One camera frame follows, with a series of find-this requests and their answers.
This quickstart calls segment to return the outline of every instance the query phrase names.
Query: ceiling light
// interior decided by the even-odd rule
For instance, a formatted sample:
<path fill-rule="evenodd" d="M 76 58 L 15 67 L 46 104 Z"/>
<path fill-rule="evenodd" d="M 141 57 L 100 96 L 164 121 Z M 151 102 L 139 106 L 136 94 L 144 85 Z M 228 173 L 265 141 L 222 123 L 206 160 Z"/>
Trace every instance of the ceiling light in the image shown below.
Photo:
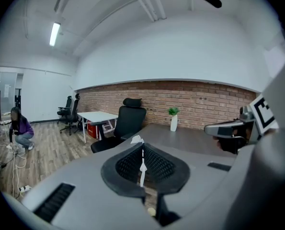
<path fill-rule="evenodd" d="M 52 33 L 51 33 L 51 38 L 50 38 L 50 45 L 54 46 L 55 45 L 55 41 L 57 38 L 57 34 L 60 28 L 60 23 L 55 22 L 53 24 L 53 28 L 52 28 Z"/>

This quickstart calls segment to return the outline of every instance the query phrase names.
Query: blue jeans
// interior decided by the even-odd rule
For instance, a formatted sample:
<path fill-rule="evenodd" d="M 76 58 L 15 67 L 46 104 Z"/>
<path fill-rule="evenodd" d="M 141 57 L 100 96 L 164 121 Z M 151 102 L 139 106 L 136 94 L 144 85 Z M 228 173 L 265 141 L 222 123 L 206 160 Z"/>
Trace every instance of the blue jeans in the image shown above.
<path fill-rule="evenodd" d="M 30 133 L 24 133 L 21 135 L 17 135 L 15 137 L 15 140 L 17 143 L 21 144 L 24 148 L 29 148 L 32 145 L 32 142 L 29 140 L 34 135 L 31 135 Z"/>

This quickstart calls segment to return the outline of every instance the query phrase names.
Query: white ceiling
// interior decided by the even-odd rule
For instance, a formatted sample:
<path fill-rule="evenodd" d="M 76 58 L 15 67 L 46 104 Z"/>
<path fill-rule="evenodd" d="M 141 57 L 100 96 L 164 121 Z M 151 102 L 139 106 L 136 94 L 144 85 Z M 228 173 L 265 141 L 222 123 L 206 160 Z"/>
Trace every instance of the white ceiling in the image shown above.
<path fill-rule="evenodd" d="M 80 56 L 86 48 L 108 36 L 117 28 L 131 22 L 145 20 L 152 23 L 137 0 L 61 0 L 57 13 L 57 0 L 17 0 L 9 9 L 4 25 L 21 33 L 28 40 L 49 46 L 53 22 L 61 23 L 55 49 L 69 55 Z M 214 11 L 234 16 L 239 0 L 221 0 L 216 9 L 204 0 L 193 0 L 194 10 Z M 157 15 L 159 10 L 151 0 Z M 190 0 L 161 0 L 167 18 L 190 9 Z"/>

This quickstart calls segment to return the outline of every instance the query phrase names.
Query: brick wall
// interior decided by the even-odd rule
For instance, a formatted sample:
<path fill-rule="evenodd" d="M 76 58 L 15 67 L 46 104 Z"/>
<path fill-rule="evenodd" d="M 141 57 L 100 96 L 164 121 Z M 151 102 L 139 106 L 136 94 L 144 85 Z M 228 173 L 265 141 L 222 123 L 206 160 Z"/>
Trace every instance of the brick wall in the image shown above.
<path fill-rule="evenodd" d="M 178 126 L 203 129 L 207 124 L 233 120 L 241 106 L 256 94 L 221 84 L 191 81 L 147 81 L 111 84 L 80 90 L 79 112 L 103 111 L 118 114 L 122 101 L 142 98 L 146 108 L 145 125 L 170 125 L 168 108 L 177 106 Z"/>

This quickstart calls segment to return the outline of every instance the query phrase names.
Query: wooden floor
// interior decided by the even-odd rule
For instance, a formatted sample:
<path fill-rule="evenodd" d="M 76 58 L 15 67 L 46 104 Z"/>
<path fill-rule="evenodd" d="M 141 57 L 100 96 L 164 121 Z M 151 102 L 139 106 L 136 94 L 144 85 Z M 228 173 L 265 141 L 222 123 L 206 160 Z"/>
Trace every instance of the wooden floor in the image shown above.
<path fill-rule="evenodd" d="M 61 166 L 71 162 L 74 159 L 86 157 L 93 154 L 90 145 L 96 142 L 96 139 L 86 135 L 87 143 L 84 143 L 83 132 L 78 131 L 74 134 L 76 129 L 72 129 L 72 135 L 69 136 L 68 130 L 59 130 L 65 125 L 57 122 L 32 124 L 34 129 L 34 149 L 26 150 L 26 166 L 18 169 L 19 187 L 29 185 L 36 186 L 40 181 L 48 177 Z M 13 158 L 6 148 L 6 143 L 9 143 L 5 135 L 0 135 L 0 163 L 6 163 Z M 15 164 L 24 166 L 24 160 L 20 157 L 15 158 Z M 0 190 L 12 195 L 12 170 L 13 160 L 7 166 L 0 170 Z M 152 183 L 145 181 L 145 190 L 147 198 L 145 202 L 146 208 L 156 208 L 157 193 Z M 14 197 L 19 196 L 17 188 L 17 176 L 14 177 Z"/>

